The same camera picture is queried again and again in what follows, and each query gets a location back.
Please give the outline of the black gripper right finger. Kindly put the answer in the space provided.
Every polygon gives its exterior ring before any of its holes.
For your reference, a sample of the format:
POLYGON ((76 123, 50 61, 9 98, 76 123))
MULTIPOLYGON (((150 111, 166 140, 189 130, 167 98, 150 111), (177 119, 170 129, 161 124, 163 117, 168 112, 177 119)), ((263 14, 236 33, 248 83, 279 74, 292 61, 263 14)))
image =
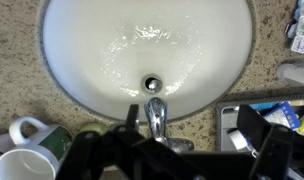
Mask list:
POLYGON ((290 170, 304 178, 304 135, 266 121, 246 104, 240 105, 237 128, 258 152, 249 175, 252 180, 289 180, 290 170))

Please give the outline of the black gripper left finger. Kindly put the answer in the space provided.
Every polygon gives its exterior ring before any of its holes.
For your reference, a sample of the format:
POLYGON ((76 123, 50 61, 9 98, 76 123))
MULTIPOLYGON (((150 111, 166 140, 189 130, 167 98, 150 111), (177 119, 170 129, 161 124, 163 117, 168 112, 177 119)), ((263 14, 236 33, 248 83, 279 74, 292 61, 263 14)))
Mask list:
POLYGON ((148 165, 136 149, 144 140, 138 132, 139 106, 129 106, 124 124, 106 133, 86 130, 79 133, 55 180, 98 180, 103 169, 115 165, 131 180, 148 180, 148 165))

